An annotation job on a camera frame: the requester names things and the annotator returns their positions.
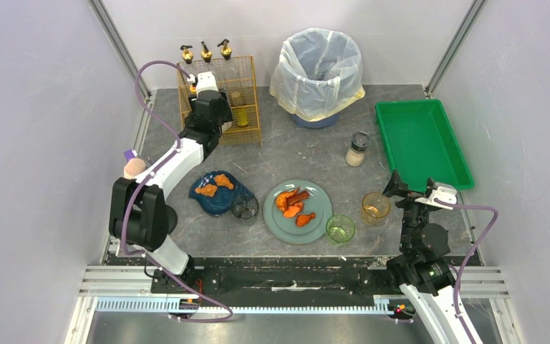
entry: green tray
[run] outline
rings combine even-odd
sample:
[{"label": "green tray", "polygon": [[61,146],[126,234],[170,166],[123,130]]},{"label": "green tray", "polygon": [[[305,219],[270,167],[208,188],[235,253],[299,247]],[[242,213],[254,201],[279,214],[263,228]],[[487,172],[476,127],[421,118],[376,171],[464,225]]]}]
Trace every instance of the green tray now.
[{"label": "green tray", "polygon": [[424,191],[429,177],[458,190],[473,188],[441,101],[379,102],[375,108],[389,167],[410,190]]}]

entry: wire rack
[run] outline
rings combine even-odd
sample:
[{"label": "wire rack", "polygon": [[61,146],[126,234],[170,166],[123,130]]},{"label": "wire rack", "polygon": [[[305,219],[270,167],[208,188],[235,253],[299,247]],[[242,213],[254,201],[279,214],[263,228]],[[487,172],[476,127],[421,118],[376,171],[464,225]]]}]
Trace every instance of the wire rack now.
[{"label": "wire rack", "polygon": [[[195,61],[192,64],[178,63],[190,74],[213,72],[219,90],[225,90],[228,104],[233,113],[233,126],[220,138],[222,144],[258,143],[262,145],[260,131],[260,113],[256,101],[256,74],[252,56],[212,59],[211,63]],[[184,120],[190,112],[188,97],[194,95],[191,85],[181,73],[178,73],[178,92],[180,96],[180,118]]]}]

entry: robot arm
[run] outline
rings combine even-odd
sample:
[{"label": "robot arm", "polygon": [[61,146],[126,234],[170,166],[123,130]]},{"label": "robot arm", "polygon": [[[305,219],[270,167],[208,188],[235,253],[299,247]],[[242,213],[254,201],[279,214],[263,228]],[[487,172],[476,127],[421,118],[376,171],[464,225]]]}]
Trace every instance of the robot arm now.
[{"label": "robot arm", "polygon": [[127,223],[127,244],[141,247],[164,269],[185,279],[192,270],[192,259],[169,237],[178,216],[165,204],[174,187],[193,167],[204,161],[218,145],[222,133],[230,127],[233,116],[224,92],[218,91],[211,72],[200,73],[196,96],[189,97],[191,112],[176,144],[135,180],[119,178],[112,187],[109,232],[121,239],[123,218],[132,193],[148,175]]},{"label": "robot arm", "polygon": [[[402,254],[387,262],[387,271],[395,285],[414,305],[435,343],[471,343],[454,308],[453,286],[459,281],[455,281],[443,259],[450,253],[448,231],[429,223],[431,211],[451,209],[435,199],[455,204],[456,189],[429,178],[425,193],[408,190],[395,170],[382,194],[403,197],[395,203],[404,209],[400,238]],[[462,302],[459,302],[459,315],[475,343],[482,343]]]}]

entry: trash bag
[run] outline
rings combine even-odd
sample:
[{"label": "trash bag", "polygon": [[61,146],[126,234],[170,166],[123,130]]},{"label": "trash bag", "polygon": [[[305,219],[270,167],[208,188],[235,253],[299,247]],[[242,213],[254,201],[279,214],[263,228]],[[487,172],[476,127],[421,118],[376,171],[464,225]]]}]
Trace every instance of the trash bag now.
[{"label": "trash bag", "polygon": [[360,49],[342,32],[299,32],[284,42],[269,92],[302,120],[328,118],[365,95]]}]

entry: salt shaker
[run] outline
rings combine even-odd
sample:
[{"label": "salt shaker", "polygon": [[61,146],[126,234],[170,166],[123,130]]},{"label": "salt shaker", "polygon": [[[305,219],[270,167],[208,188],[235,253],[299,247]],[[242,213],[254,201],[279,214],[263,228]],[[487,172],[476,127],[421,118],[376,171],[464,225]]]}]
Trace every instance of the salt shaker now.
[{"label": "salt shaker", "polygon": [[347,151],[346,161],[349,166],[358,167],[364,162],[366,149],[370,144],[370,134],[358,131],[351,137],[351,148]]}]

